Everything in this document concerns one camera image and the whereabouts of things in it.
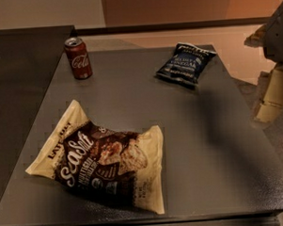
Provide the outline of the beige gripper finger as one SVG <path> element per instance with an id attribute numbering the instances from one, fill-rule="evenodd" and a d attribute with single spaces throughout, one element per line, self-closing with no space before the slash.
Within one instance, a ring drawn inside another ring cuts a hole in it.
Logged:
<path id="1" fill-rule="evenodd" d="M 254 120 L 265 123 L 275 121 L 283 110 L 283 63 L 276 64 L 269 73 L 260 73 L 257 90 Z"/>
<path id="2" fill-rule="evenodd" d="M 266 33 L 266 25 L 262 25 L 256 30 L 255 33 L 253 33 L 244 40 L 244 45 L 253 48 L 259 48 L 263 44 L 263 38 L 265 33 Z"/>

